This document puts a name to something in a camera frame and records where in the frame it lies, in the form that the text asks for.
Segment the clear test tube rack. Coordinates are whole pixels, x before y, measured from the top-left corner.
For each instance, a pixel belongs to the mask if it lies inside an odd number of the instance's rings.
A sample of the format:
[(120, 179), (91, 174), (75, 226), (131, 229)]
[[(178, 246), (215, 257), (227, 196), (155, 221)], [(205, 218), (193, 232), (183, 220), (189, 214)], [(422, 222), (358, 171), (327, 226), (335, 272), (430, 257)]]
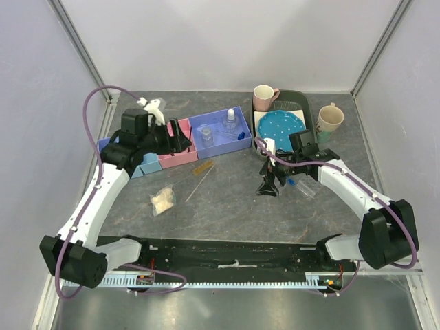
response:
[(297, 188), (306, 196), (314, 198), (316, 193), (322, 188), (322, 184), (310, 176), (304, 176), (298, 181)]

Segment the black wire spring clamp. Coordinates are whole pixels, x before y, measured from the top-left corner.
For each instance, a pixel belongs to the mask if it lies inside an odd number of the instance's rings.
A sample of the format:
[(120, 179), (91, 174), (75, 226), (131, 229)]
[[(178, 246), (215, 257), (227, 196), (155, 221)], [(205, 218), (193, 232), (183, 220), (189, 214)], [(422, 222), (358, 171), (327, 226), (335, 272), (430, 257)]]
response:
[(189, 152), (191, 150), (191, 147), (193, 146), (192, 143), (192, 127), (188, 126), (186, 130), (183, 130), (181, 132), (180, 136), (180, 146), (181, 146), (181, 152), (187, 151)]

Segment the light blue bin right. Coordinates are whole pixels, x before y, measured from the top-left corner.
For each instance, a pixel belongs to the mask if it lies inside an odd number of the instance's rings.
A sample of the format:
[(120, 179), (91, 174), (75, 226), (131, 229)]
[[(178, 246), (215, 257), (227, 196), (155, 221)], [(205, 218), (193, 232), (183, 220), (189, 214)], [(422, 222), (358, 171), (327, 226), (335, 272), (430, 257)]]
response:
[(148, 175), (150, 173), (155, 173), (157, 171), (162, 170), (162, 166), (159, 161), (158, 155), (154, 153), (148, 153), (144, 155), (144, 159), (142, 163), (140, 164), (140, 170), (145, 174)]

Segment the dark green tray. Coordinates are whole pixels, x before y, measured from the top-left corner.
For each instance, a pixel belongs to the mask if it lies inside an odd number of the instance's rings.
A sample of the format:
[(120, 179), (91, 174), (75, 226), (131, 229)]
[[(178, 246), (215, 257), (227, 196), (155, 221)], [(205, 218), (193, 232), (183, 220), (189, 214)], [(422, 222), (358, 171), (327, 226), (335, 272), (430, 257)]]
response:
[[(301, 91), (295, 91), (295, 90), (288, 90), (288, 89), (280, 89), (280, 95), (279, 97), (273, 101), (269, 111), (285, 111), (288, 113), (292, 113), (295, 116), (299, 117), (305, 128), (309, 129), (313, 134), (313, 141), (315, 143), (318, 143), (317, 135), (316, 135), (316, 121), (312, 112), (311, 103), (309, 101), (309, 98), (306, 94), (302, 93)], [(257, 128), (259, 125), (259, 120), (267, 113), (267, 112), (260, 112), (255, 111), (253, 108), (253, 101), (252, 101), (252, 112), (251, 112), (251, 132), (252, 132), (252, 139), (254, 139), (256, 136), (260, 136)], [(252, 140), (252, 150), (254, 152), (255, 158), (258, 161), (265, 161), (265, 156), (261, 154), (261, 152), (257, 149), (257, 145)]]

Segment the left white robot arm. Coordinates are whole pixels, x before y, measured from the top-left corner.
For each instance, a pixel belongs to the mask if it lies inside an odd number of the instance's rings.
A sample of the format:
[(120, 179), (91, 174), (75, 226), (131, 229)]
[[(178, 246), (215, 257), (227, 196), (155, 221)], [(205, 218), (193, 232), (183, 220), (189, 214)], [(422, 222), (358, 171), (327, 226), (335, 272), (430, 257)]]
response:
[(100, 230), (145, 155), (175, 155), (191, 145), (175, 118), (162, 124), (151, 110), (128, 109), (122, 114), (120, 129), (98, 152), (96, 171), (77, 209), (56, 236), (44, 236), (39, 245), (56, 281), (93, 289), (110, 270), (126, 264), (145, 270), (150, 265), (146, 239), (124, 236), (98, 245)]

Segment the light blue bin left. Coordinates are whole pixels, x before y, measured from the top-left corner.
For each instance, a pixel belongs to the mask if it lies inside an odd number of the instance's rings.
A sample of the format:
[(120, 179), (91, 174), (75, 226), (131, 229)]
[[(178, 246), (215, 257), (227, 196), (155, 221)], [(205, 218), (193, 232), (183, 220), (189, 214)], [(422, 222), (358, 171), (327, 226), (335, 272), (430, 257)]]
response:
[(144, 172), (142, 170), (142, 167), (139, 165), (133, 171), (133, 174), (131, 175), (131, 179), (136, 179), (136, 178), (142, 177), (142, 176), (144, 176)]

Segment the glass flask white stopper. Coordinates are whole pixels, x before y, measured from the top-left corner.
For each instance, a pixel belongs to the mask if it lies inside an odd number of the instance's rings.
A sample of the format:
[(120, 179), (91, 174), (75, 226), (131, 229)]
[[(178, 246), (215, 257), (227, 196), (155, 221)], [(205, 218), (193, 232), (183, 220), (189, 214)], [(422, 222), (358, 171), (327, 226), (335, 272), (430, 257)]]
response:
[(240, 120), (237, 117), (234, 109), (228, 109), (225, 117), (222, 119), (224, 130), (228, 133), (233, 133), (238, 129)]

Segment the pink bin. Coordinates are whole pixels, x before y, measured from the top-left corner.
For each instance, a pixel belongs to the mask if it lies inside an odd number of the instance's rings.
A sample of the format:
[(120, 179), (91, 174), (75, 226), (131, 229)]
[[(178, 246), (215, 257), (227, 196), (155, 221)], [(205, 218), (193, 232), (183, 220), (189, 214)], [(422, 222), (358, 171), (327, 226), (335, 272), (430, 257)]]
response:
[[(186, 130), (188, 126), (191, 126), (188, 118), (178, 120), (178, 123), (182, 130)], [(189, 152), (184, 151), (181, 153), (175, 153), (174, 155), (159, 155), (159, 162), (162, 168), (171, 168), (198, 160), (197, 149), (195, 147), (193, 129), (192, 129), (192, 147)]]

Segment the pink mug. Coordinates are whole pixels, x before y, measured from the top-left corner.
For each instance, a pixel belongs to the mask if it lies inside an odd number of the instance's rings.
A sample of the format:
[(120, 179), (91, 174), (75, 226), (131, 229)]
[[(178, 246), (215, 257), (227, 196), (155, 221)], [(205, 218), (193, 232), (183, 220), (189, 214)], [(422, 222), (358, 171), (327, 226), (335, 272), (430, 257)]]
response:
[(253, 91), (253, 108), (255, 111), (267, 112), (280, 95), (278, 88), (272, 88), (269, 85), (259, 85)]

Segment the glass stirring rod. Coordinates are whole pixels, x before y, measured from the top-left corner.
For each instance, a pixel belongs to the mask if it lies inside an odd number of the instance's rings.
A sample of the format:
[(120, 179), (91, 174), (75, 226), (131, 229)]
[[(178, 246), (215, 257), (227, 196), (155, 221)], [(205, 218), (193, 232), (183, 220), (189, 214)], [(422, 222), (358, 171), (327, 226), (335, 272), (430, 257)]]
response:
[(193, 189), (193, 191), (189, 194), (189, 196), (186, 198), (185, 203), (188, 203), (189, 200), (191, 199), (191, 197), (195, 194), (195, 192), (197, 191), (197, 189), (200, 187), (200, 185), (204, 182), (204, 180), (207, 178), (207, 176), (210, 174), (210, 172), (212, 171), (214, 167), (210, 168), (207, 173), (201, 178), (200, 182), (195, 186), (195, 188)]

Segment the light blue bin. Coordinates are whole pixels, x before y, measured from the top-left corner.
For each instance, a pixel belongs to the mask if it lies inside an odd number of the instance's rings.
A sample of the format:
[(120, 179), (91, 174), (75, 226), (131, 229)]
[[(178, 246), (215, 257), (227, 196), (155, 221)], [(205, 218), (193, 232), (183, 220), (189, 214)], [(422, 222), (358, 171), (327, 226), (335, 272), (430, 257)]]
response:
[(142, 163), (140, 164), (140, 170), (145, 174), (148, 175), (150, 173), (155, 173), (157, 171), (162, 170), (162, 166), (159, 161), (158, 155), (154, 153), (148, 153), (144, 155), (144, 159)]
[(131, 179), (136, 179), (136, 178), (142, 177), (142, 176), (144, 176), (144, 172), (142, 170), (142, 167), (139, 165), (133, 171), (133, 174), (131, 175)]

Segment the bag of cotton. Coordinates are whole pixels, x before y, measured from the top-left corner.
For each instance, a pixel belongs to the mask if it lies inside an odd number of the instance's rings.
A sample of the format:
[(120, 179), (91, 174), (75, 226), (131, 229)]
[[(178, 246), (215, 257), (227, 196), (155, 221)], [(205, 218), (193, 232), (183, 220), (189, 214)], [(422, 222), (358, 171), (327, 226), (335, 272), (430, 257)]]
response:
[(150, 196), (153, 205), (153, 216), (156, 217), (171, 209), (176, 204), (176, 196), (173, 185), (165, 186), (157, 194)]

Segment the small purple bin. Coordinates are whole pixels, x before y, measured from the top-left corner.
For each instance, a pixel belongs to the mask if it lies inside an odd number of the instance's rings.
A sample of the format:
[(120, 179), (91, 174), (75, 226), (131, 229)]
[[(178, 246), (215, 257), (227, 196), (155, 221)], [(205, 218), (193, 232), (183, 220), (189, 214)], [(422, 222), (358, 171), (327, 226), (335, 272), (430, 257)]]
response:
[(99, 156), (114, 152), (118, 143), (119, 137), (106, 137), (98, 140), (97, 147)]

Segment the large purple bin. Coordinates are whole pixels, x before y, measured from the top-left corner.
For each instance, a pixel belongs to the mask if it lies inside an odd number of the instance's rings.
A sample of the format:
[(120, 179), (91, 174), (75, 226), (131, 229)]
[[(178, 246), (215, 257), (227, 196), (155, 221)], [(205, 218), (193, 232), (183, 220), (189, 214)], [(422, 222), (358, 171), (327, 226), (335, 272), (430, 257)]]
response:
[[(200, 160), (211, 158), (214, 156), (231, 153), (239, 151), (242, 149), (247, 149), (251, 147), (251, 137), (250, 129), (243, 115), (240, 107), (233, 107), (236, 116), (240, 120), (238, 129), (235, 131), (237, 133), (245, 132), (245, 138), (243, 140), (230, 140), (226, 137), (221, 137), (217, 135), (214, 130), (218, 129), (225, 131), (222, 125), (222, 119), (226, 116), (227, 110), (219, 110), (211, 113), (205, 113), (202, 115), (196, 115), (189, 118), (190, 124), (192, 126), (192, 132), (194, 135), (195, 147), (197, 149), (197, 155)], [(214, 145), (210, 148), (204, 148), (201, 142), (201, 128), (210, 127), (212, 129), (212, 134), (214, 137)]]

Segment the small glass beaker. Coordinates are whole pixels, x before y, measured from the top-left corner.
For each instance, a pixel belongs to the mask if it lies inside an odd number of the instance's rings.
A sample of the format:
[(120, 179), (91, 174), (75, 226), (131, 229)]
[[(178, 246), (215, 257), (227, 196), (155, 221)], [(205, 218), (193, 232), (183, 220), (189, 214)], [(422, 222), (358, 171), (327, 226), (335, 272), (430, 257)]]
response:
[(210, 127), (204, 126), (201, 128), (201, 142), (204, 148), (210, 148), (214, 145), (214, 137)]

